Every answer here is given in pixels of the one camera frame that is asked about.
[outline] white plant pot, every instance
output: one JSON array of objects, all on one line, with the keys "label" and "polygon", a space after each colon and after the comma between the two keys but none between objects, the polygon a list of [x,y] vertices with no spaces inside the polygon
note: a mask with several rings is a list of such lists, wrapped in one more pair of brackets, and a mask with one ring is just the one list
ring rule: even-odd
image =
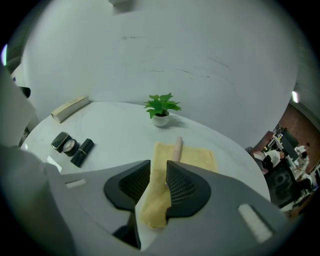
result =
[{"label": "white plant pot", "polygon": [[169,122],[169,112],[168,112],[168,115],[166,116],[154,115],[151,121],[155,126],[158,126],[158,127],[165,126]]}]

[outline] yellow cloth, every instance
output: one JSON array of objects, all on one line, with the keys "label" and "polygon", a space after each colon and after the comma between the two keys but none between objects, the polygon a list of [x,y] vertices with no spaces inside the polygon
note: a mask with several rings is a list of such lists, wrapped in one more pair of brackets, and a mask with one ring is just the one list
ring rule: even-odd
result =
[{"label": "yellow cloth", "polygon": [[[171,160],[175,145],[157,142],[154,146],[152,170],[147,195],[139,214],[149,228],[166,226],[166,210],[171,206],[169,188],[165,185],[167,160]],[[180,162],[217,172],[214,153],[203,148],[182,146]]]}]

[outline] beige box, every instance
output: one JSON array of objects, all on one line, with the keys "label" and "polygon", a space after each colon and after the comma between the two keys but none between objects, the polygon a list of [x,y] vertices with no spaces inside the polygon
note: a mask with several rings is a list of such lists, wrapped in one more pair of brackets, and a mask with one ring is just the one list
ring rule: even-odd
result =
[{"label": "beige box", "polygon": [[69,116],[71,116],[74,112],[83,108],[84,106],[90,103],[88,96],[80,96],[69,100],[67,103],[61,105],[57,109],[51,112],[51,116],[54,120],[59,123],[62,123]]}]

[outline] rolling pin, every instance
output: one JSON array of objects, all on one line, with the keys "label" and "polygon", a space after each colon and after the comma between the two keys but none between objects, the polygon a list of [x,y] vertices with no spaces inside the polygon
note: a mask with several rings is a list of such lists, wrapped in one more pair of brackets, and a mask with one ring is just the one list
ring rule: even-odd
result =
[{"label": "rolling pin", "polygon": [[174,150],[171,158],[172,161],[176,161],[176,162],[180,161],[181,149],[182,149],[182,137],[179,136],[176,138],[176,142],[175,142],[175,146],[174,146]]}]

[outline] compact case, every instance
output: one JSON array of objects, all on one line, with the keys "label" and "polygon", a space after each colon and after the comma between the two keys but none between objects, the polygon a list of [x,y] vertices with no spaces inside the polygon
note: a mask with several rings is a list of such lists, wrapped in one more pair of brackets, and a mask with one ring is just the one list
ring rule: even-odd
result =
[{"label": "compact case", "polygon": [[74,139],[69,139],[62,148],[63,153],[65,153],[68,157],[72,157],[78,150],[79,143]]},{"label": "compact case", "polygon": [[51,146],[58,151],[59,153],[61,153],[64,144],[68,141],[71,140],[71,137],[68,133],[62,131],[59,133],[59,135],[57,137],[55,137],[55,139],[52,141]]}]

